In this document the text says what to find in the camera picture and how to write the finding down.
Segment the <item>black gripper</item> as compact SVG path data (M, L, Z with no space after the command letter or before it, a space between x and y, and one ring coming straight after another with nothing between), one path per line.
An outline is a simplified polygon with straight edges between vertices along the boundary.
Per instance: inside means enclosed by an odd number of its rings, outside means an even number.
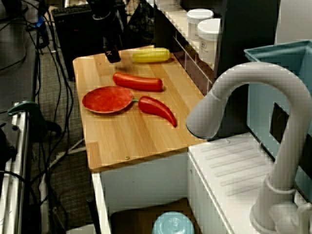
M103 37L103 50L110 63L121 61L118 49L122 44L122 27L116 15L99 17L94 15L100 34Z

